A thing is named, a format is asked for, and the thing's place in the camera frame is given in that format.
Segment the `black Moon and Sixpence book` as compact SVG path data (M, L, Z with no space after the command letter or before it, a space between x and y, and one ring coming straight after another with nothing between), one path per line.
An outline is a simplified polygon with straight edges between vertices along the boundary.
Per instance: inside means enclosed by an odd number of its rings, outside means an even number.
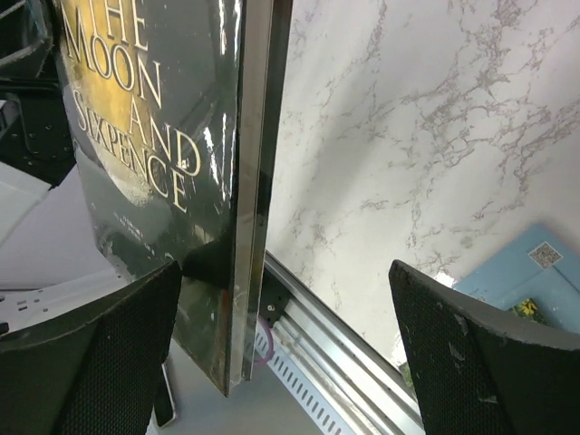
M251 378L289 1L55 1L64 105L102 255L181 271L174 339Z

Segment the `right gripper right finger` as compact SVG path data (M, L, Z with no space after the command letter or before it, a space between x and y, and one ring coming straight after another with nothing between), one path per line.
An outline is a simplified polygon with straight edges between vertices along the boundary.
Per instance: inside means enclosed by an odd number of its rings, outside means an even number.
M578 334L501 311L401 260L389 281L426 433L578 433Z

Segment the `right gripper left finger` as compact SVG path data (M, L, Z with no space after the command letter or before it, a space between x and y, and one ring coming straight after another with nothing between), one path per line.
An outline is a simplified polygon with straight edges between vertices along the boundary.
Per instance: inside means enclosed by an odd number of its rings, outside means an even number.
M143 434L169 354L177 263L1 337L4 434Z

